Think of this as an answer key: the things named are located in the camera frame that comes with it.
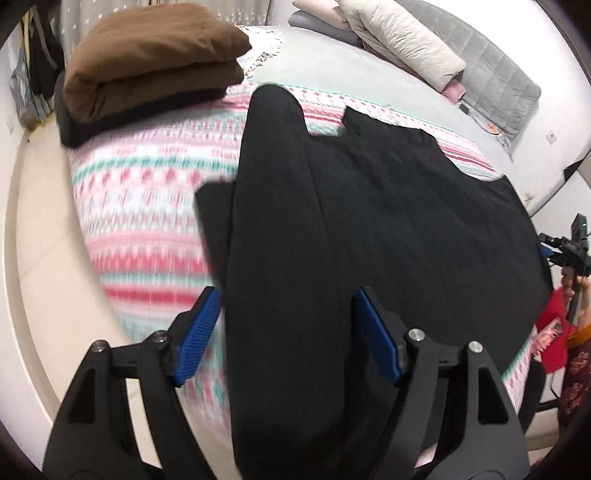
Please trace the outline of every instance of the folded brown cloth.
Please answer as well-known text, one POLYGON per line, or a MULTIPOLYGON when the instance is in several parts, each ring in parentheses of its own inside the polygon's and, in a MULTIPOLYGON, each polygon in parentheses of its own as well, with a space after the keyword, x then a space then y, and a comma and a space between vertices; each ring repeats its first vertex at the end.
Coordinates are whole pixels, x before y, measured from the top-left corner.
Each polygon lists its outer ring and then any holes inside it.
POLYGON ((236 85, 248 36, 195 4, 110 14, 80 42, 66 68, 63 102, 88 123, 179 92, 236 85))

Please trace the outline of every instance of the gray cushion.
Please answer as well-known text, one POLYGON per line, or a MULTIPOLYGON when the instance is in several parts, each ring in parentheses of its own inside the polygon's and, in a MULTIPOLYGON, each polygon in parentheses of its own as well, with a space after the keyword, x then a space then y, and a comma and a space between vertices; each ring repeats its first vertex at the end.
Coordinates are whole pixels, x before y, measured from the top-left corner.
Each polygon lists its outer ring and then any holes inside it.
POLYGON ((466 64, 458 77, 463 100, 514 139, 542 90, 488 38, 449 12, 423 0, 396 0, 441 38, 466 64))
POLYGON ((339 30, 338 28, 323 22, 320 18, 310 15, 307 12, 303 12, 302 10, 293 13, 287 22, 292 27, 305 28, 306 30, 312 30, 312 32, 322 33, 323 35, 344 41, 355 47, 362 46, 361 39, 355 32, 339 30))

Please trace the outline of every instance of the gray headboard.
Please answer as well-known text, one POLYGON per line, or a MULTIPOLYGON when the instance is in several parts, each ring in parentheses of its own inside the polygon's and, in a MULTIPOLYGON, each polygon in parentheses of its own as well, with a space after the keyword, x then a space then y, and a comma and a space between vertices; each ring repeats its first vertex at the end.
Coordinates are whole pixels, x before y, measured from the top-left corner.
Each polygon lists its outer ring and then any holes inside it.
POLYGON ((542 90, 478 30, 423 0, 396 0, 467 64, 460 77, 463 100, 514 139, 542 90))

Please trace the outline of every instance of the pink and teal striped blanket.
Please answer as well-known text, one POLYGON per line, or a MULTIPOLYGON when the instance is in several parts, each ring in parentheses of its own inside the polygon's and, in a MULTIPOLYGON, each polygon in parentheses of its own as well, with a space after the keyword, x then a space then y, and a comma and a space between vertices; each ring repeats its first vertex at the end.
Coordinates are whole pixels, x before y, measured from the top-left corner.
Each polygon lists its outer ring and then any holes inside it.
MULTIPOLYGON (((208 180, 236 175, 248 104, 256 84, 221 100, 106 132, 72 152, 72 186, 86 248, 116 315, 134 341, 166 329, 212 283, 194 209, 208 180)), ((337 135, 346 106, 389 124, 422 128, 462 172, 497 179, 476 145, 443 127, 340 94, 287 88, 311 134, 337 135)), ((529 368, 528 346, 504 379, 516 407, 529 368)), ((210 430, 228 439, 223 314, 184 394, 210 430)))

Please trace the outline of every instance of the electrical outlet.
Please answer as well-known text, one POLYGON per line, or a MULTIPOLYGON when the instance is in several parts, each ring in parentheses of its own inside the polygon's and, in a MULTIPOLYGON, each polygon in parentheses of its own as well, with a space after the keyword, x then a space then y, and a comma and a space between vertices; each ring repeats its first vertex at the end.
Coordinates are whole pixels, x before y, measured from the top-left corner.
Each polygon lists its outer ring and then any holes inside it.
POLYGON ((554 132, 552 130, 550 130, 547 134, 546 134, 546 140, 548 141, 548 143, 550 145, 552 145, 554 142, 556 142, 556 135, 554 134, 554 132))

